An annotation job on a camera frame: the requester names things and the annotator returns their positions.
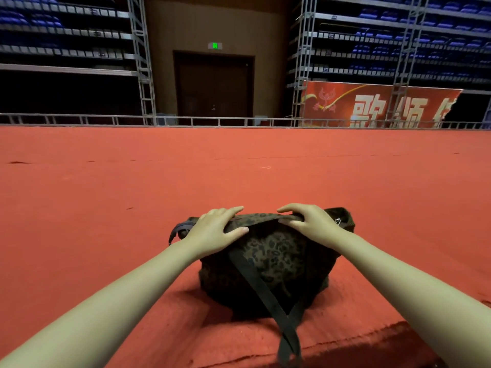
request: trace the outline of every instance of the hand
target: hand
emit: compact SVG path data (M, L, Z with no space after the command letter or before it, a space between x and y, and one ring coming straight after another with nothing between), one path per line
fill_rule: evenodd
M194 248L198 258L221 251L249 232L248 227L239 227L224 234L227 222L243 209L243 206L236 206L228 210L225 208L210 210L198 219L182 241Z
M336 249L340 237L347 231L340 228L329 214L317 205L288 204L280 209L278 213L293 211L304 216L304 222L294 221L288 218L279 219L279 222L296 229L310 240L316 241L326 247Z

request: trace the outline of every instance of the left hand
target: left hand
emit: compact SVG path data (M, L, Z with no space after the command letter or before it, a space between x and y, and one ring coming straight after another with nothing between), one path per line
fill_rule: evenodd
M198 219L182 242L192 246L198 258L221 251L249 232L249 228L239 227L224 234L225 225L243 209L243 206L236 206L210 210Z

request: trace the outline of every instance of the brown door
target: brown door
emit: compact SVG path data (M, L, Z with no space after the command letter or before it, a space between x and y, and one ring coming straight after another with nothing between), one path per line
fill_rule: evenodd
M252 57L174 53L179 116L251 117ZM191 121L180 121L190 125ZM194 125L217 125L215 119L194 119ZM243 120L220 120L243 125Z

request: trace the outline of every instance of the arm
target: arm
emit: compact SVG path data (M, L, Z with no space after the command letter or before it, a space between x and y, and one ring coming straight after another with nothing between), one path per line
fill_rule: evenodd
M0 361L0 368L103 367L133 328L195 260L218 252L247 228L224 234L243 207L210 210L187 237L71 309Z
M315 205L290 204L304 222L280 222L350 261L450 366L491 366L491 309L339 228Z

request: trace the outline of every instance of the bag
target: bag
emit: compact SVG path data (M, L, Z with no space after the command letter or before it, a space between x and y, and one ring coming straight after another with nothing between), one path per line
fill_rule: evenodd
M354 222L344 208L325 210L342 228L353 232ZM237 215L224 232L249 227L249 232L224 250L201 259L201 288L212 299L234 311L239 318L271 316L281 331L278 361L288 366L291 354L295 366L302 358L296 328L316 295L328 287L328 275L340 256L278 222L301 214L257 213ZM178 224L169 244L180 239L198 221L191 217Z

